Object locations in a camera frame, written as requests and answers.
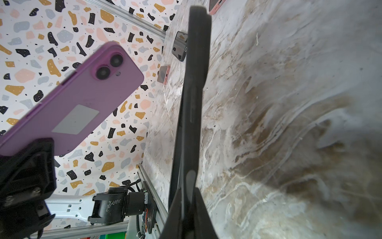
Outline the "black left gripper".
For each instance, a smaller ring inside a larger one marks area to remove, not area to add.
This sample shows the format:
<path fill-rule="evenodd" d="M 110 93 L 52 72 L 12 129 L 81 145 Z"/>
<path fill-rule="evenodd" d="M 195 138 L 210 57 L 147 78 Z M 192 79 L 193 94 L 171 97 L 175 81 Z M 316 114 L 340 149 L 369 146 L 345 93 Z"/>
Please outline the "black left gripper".
<path fill-rule="evenodd" d="M 55 218 L 45 200 L 56 189 L 54 140 L 41 138 L 12 156 L 1 156 L 1 238 L 24 239 Z"/>

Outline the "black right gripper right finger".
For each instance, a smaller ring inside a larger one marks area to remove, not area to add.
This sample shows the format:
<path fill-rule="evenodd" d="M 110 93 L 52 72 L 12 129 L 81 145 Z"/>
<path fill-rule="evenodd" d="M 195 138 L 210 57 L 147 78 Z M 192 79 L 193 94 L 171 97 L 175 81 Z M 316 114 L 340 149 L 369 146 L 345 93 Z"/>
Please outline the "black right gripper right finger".
<path fill-rule="evenodd" d="M 194 189 L 194 238 L 218 239 L 199 188 Z"/>

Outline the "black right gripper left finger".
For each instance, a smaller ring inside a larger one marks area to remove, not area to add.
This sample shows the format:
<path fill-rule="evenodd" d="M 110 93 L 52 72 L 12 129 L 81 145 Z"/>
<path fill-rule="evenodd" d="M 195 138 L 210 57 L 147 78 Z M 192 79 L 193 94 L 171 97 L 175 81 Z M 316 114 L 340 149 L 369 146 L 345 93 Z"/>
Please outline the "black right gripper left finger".
<path fill-rule="evenodd" d="M 160 239 L 181 239 L 182 238 L 182 190 L 178 189 L 172 202 L 167 221 L 161 232 Z"/>

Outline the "black phone case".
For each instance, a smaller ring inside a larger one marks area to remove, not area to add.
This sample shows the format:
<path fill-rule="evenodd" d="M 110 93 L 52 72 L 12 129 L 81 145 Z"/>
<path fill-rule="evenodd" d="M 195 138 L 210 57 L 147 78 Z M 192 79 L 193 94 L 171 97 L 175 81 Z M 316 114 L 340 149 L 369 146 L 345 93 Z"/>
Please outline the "black phone case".
<path fill-rule="evenodd" d="M 184 211 L 193 200 L 199 169 L 203 88 L 210 62 L 211 16 L 205 7 L 190 8 L 187 59 L 178 118 L 169 203 L 181 191 Z"/>

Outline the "purple phone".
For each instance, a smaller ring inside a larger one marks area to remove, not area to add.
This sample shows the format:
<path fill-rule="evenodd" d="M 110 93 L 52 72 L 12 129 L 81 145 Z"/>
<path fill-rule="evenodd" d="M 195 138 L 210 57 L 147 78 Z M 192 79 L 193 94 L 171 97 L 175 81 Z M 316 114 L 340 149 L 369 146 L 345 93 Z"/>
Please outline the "purple phone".
<path fill-rule="evenodd" d="M 55 156 L 70 153 L 143 81 L 122 46 L 103 44 L 1 136 L 1 155 L 13 156 L 41 138 L 54 140 Z"/>

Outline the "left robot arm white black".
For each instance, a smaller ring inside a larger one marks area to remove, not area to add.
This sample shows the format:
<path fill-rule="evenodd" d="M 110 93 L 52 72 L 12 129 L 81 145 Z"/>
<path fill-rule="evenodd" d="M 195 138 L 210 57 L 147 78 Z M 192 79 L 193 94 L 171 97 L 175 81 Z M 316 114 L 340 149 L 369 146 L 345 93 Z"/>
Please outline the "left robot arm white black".
<path fill-rule="evenodd" d="M 13 156 L 1 156 L 1 238 L 24 239 L 43 230 L 55 218 L 49 206 L 65 216 L 84 217 L 91 224 L 120 223 L 126 216 L 141 215 L 148 192 L 134 190 L 140 180 L 125 181 L 95 196 L 50 200 L 56 189 L 54 140 L 37 139 Z"/>

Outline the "phone in black case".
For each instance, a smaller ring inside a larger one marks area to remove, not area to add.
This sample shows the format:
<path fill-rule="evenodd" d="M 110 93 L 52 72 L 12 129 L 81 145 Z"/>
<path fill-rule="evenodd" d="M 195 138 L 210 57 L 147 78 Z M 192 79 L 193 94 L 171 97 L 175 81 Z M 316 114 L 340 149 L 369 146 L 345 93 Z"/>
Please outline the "phone in black case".
<path fill-rule="evenodd" d="M 172 54 L 180 61 L 183 62 L 187 54 L 187 40 L 188 34 L 178 31 L 173 43 Z"/>

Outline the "phone in pink case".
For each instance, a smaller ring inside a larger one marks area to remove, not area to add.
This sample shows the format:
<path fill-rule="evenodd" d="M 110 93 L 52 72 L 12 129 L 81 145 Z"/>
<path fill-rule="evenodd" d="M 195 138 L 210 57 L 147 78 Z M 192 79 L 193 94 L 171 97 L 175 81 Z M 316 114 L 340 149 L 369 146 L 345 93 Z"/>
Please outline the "phone in pink case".
<path fill-rule="evenodd" d="M 214 15 L 224 2 L 225 0 L 209 0 L 209 14 Z"/>

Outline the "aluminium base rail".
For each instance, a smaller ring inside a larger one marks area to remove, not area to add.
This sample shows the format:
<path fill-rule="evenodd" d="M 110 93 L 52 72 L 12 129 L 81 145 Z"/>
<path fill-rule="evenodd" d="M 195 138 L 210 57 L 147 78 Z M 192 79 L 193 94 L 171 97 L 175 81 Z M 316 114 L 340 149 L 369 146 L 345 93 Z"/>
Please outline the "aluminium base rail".
<path fill-rule="evenodd" d="M 51 214 L 61 222 L 46 230 L 44 239 L 157 239 L 167 219 L 167 210 L 142 164 L 137 179 L 88 196 L 52 195 L 46 200 Z"/>

